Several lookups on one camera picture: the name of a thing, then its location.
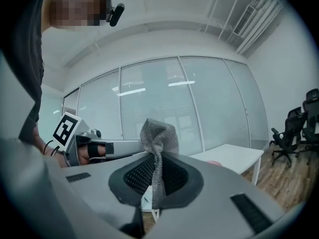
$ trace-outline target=textured towel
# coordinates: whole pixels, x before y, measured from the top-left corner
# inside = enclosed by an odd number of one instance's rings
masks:
[[[154,154],[154,172],[152,177],[152,209],[158,209],[165,198],[165,186],[162,179],[161,152],[178,154],[178,138],[175,127],[154,119],[147,119],[141,130],[141,142],[144,150]]]

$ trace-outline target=person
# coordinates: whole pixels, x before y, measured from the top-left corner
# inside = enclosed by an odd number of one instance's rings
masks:
[[[42,34],[51,27],[74,30],[76,27],[101,25],[109,18],[110,10],[111,0],[32,0],[18,15],[4,54],[13,73],[35,101],[19,139],[35,145],[41,153],[46,145],[37,127],[45,73],[41,55]],[[44,154],[50,155],[52,151],[47,147]],[[100,156],[105,155],[105,147],[99,145],[98,152]],[[87,145],[78,147],[78,155],[81,165],[89,163]],[[61,167],[67,166],[62,153],[58,152],[54,157]]]

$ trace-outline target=black office chair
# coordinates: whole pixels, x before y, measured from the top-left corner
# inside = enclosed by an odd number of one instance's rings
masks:
[[[307,114],[308,112],[304,112],[304,113],[301,112],[301,107],[293,109],[288,113],[288,118],[285,121],[285,132],[279,133],[276,129],[274,128],[271,129],[271,131],[274,132],[273,138],[275,140],[275,144],[279,145],[279,147],[282,149],[282,150],[273,151],[272,155],[274,155],[275,152],[278,152],[279,155],[275,157],[272,164],[275,164],[275,161],[278,158],[285,156],[289,161],[288,167],[291,167],[292,161],[289,157],[289,154],[298,153],[298,152],[295,152],[295,150],[298,148],[300,144],[300,141],[301,141],[300,134],[307,120]],[[293,145],[295,137],[297,138],[297,140],[296,140],[296,144]]]
[[[299,151],[296,157],[302,152],[310,151],[307,165],[310,164],[312,154],[319,153],[319,132],[316,133],[316,124],[319,123],[319,90],[313,89],[307,92],[306,100],[303,102],[304,111],[308,112],[307,127],[303,128],[303,136],[307,141],[304,150]]]

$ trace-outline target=pink object on table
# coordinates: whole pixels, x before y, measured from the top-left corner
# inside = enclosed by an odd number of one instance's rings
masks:
[[[217,161],[207,161],[207,163],[213,164],[213,165],[219,165],[222,166],[221,163],[217,162]]]

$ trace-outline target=black textured strip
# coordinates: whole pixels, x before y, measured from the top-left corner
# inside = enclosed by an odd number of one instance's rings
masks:
[[[245,194],[235,195],[230,197],[230,199],[256,234],[272,225],[271,221]]]
[[[112,142],[105,144],[105,154],[114,154],[114,145]]]
[[[71,176],[66,176],[66,179],[68,180],[68,182],[74,182],[74,181],[88,178],[90,176],[91,175],[89,173],[79,173],[79,174],[75,174],[75,175],[71,175]]]

